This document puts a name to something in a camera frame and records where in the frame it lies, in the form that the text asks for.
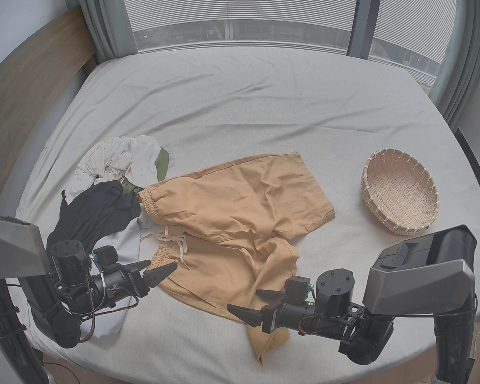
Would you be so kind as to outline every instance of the clothing pile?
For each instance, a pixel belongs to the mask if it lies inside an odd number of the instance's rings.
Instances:
[[[164,180],[167,168],[168,153],[151,137],[97,144],[62,192],[47,248],[66,239],[81,241],[87,253],[113,245],[128,264],[138,261],[144,229],[144,237],[160,241],[148,269],[179,264],[160,284],[169,295],[241,322],[227,304],[261,309],[256,290],[281,290],[296,274],[299,254],[288,240],[335,217],[298,153],[247,157]],[[116,337],[124,315],[98,318],[94,337]],[[260,363],[289,338],[285,328],[268,335],[248,327],[248,334]]]

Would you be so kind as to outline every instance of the black garment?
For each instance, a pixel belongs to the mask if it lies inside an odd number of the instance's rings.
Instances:
[[[122,195],[119,181],[105,181],[83,191],[67,205],[62,191],[60,219],[47,239],[47,251],[57,241],[78,240],[87,254],[102,237],[125,229],[140,215],[133,193]]]

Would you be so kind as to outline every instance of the basket rim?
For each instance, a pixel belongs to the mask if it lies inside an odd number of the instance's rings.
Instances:
[[[413,160],[413,161],[416,161],[417,164],[416,166],[422,166],[423,167],[423,172],[422,173],[427,173],[428,175],[428,180],[427,181],[431,181],[432,182],[432,189],[433,191],[435,192],[435,195],[437,197],[437,201],[435,203],[435,211],[433,213],[433,216],[430,218],[430,220],[428,220],[428,222],[426,223],[425,226],[421,226],[420,228],[418,227],[413,227],[413,228],[410,228],[410,227],[404,227],[403,225],[401,225],[400,223],[397,223],[395,221],[393,221],[392,219],[390,219],[389,216],[387,216],[383,211],[382,211],[382,208],[379,207],[376,203],[375,203],[375,200],[374,198],[372,197],[372,195],[370,194],[370,186],[368,185],[368,166],[370,165],[370,163],[372,162],[372,160],[378,156],[378,155],[385,155],[387,154],[388,156],[391,156],[393,155],[395,152],[398,152],[400,154],[400,157],[402,157],[403,155],[407,155],[408,156],[408,160],[407,161],[410,161],[410,160]],[[365,204],[367,206],[371,205],[371,210],[372,212],[374,212],[374,214],[377,216],[377,218],[385,225],[385,226],[391,226],[393,228],[394,231],[396,232],[403,232],[405,234],[408,234],[408,233],[411,233],[411,234],[415,234],[417,232],[420,232],[421,230],[425,229],[425,228],[429,228],[430,225],[433,224],[433,222],[435,221],[435,219],[437,218],[437,215],[438,215],[438,209],[439,209],[439,206],[440,206],[440,200],[439,200],[439,197],[438,197],[438,189],[437,189],[437,186],[435,184],[435,182],[433,181],[432,179],[432,176],[431,174],[427,171],[427,169],[425,168],[425,166],[420,163],[416,158],[414,158],[412,155],[409,155],[407,153],[405,153],[404,151],[400,151],[399,149],[394,149],[394,148],[385,148],[385,149],[379,149],[375,152],[372,153],[372,155],[368,158],[367,160],[367,163],[365,164],[365,166],[363,167],[363,173],[362,173],[362,178],[361,178],[361,187],[362,187],[362,194],[364,195],[364,197],[366,198],[365,199]]]

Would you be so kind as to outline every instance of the bed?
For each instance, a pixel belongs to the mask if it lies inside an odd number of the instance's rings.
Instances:
[[[356,302],[379,252],[404,239],[384,228],[361,198],[362,168],[375,150],[401,149],[432,174],[440,212],[425,233],[464,223],[480,238],[479,185],[442,116],[406,71],[272,47],[159,51],[97,66],[36,162],[17,217],[37,224],[46,241],[58,220],[60,192],[87,150],[112,136],[141,134],[169,151],[167,178],[240,157],[298,151],[336,217],[292,241],[300,253],[297,274],[316,279],[327,269],[348,268]],[[140,259],[151,258],[157,246],[155,239],[142,241]],[[413,359],[435,343],[432,319],[398,318],[379,359],[359,366],[337,352],[337,341],[291,331],[290,341],[261,366],[244,325],[157,287],[128,311],[115,341],[62,349],[35,328],[22,292],[11,294],[35,348],[132,383],[344,383]]]

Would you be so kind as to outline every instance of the green garment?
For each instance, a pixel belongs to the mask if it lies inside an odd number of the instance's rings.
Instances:
[[[155,161],[157,181],[165,180],[165,176],[167,174],[167,169],[168,169],[168,159],[169,159],[168,152],[165,149],[160,148],[160,153],[158,154],[158,157],[156,158],[156,161]],[[122,195],[126,195],[127,193],[130,193],[130,192],[137,194],[143,189],[133,185],[126,178],[123,179],[123,182],[121,185],[123,187]]]

